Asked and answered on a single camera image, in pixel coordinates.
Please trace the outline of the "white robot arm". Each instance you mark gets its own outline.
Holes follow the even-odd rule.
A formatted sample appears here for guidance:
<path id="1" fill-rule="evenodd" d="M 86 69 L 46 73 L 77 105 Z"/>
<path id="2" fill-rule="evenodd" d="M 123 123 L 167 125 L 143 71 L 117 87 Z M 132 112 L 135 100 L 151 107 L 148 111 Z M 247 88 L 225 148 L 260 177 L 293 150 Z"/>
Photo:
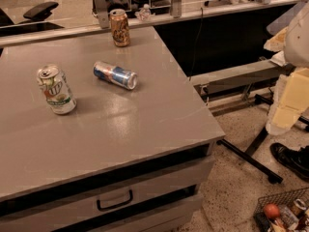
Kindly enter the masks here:
<path id="1" fill-rule="evenodd" d="M 309 4 L 306 3 L 290 24 L 267 40 L 264 49 L 295 67 L 276 81 L 266 130 L 271 135 L 289 131 L 309 107 Z"/>

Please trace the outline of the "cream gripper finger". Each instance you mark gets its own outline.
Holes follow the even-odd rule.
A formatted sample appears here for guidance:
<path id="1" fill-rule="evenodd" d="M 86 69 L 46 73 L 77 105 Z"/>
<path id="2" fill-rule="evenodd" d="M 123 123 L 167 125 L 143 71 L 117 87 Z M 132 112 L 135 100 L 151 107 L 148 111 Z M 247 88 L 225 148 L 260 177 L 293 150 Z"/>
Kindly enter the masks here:
<path id="1" fill-rule="evenodd" d="M 281 51 L 285 45 L 287 30 L 288 28 L 285 27 L 280 30 L 276 35 L 274 35 L 271 39 L 267 40 L 267 42 L 264 44 L 264 49 L 272 52 Z"/>
<path id="2" fill-rule="evenodd" d="M 286 133 L 308 107 L 309 70 L 296 69 L 289 76 L 280 75 L 267 117 L 267 132 L 271 135 Z"/>

